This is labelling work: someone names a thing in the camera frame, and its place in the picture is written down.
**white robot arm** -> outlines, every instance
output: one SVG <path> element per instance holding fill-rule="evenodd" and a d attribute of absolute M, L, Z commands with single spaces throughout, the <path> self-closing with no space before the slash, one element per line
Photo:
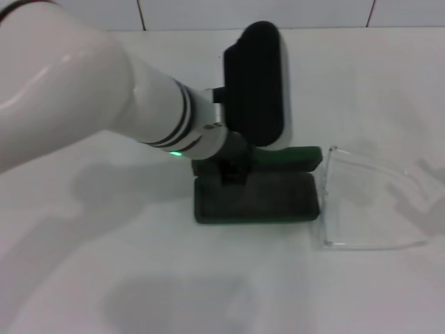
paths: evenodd
<path fill-rule="evenodd" d="M 50 1 L 0 0 L 0 75 L 0 173 L 104 129 L 191 159 L 226 139 L 211 98 Z"/>

